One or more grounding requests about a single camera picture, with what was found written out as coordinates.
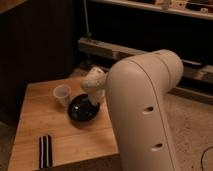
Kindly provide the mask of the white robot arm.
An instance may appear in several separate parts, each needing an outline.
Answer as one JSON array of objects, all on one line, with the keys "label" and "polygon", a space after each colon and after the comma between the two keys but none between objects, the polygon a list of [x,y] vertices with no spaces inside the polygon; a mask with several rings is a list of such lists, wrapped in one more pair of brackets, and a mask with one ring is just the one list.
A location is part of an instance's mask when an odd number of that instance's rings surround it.
[{"label": "white robot arm", "polygon": [[92,104],[106,101],[123,171],[181,171],[164,97],[182,75],[180,57],[162,49],[122,59],[108,72],[94,67],[82,80]]}]

